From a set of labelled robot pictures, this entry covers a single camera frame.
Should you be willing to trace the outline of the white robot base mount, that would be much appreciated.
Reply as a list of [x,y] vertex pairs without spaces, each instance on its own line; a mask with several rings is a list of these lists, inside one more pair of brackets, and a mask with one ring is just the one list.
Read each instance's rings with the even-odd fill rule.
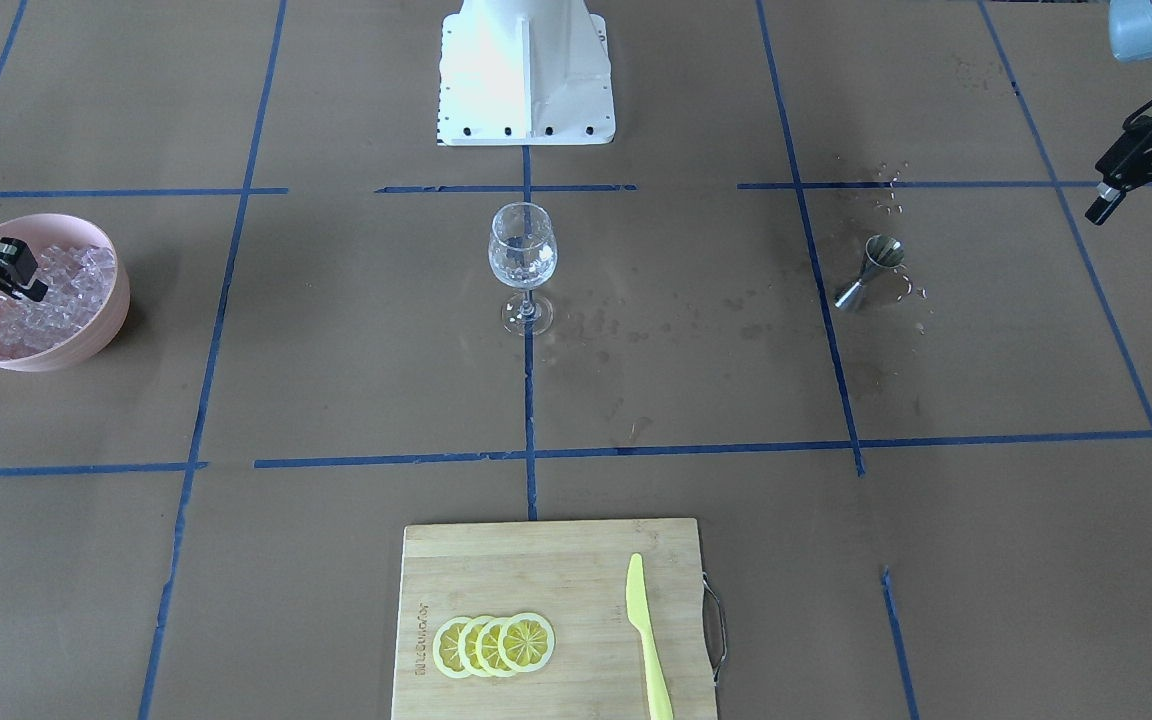
[[439,145],[616,137],[608,28],[584,1],[465,1],[445,15],[440,41]]

